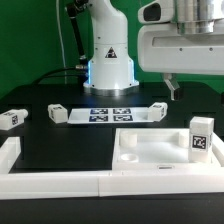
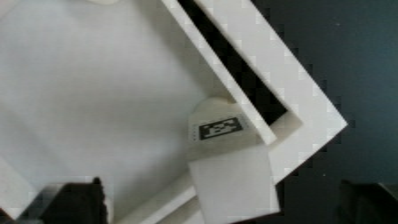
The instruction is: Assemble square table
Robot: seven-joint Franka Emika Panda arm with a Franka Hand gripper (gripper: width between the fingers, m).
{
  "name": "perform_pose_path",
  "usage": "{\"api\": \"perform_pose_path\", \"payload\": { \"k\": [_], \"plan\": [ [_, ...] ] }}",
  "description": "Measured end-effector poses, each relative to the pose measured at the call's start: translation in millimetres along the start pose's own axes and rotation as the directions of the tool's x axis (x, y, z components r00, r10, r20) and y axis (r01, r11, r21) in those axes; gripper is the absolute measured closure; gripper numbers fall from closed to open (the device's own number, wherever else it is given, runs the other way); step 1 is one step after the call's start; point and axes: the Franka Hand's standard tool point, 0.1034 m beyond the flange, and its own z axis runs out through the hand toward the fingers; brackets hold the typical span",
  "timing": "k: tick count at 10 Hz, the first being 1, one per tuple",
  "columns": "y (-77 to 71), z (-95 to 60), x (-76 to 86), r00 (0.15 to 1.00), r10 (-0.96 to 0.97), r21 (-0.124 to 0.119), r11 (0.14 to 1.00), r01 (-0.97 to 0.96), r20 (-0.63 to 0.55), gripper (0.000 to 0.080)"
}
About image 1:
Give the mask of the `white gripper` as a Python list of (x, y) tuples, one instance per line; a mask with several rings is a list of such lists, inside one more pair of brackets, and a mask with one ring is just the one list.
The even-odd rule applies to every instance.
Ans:
[(138, 63), (145, 72), (159, 72), (171, 99), (181, 99), (176, 75), (224, 75), (224, 23), (210, 34), (179, 35), (175, 24), (145, 25), (138, 33)]

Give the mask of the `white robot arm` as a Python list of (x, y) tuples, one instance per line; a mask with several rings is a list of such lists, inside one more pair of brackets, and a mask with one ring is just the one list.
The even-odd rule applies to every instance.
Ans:
[[(73, 0), (66, 10), (84, 90), (119, 96), (137, 89), (126, 16), (111, 0)], [(178, 74), (224, 75), (224, 0), (153, 0), (138, 10), (138, 21), (138, 64), (163, 75), (173, 100), (181, 97)]]

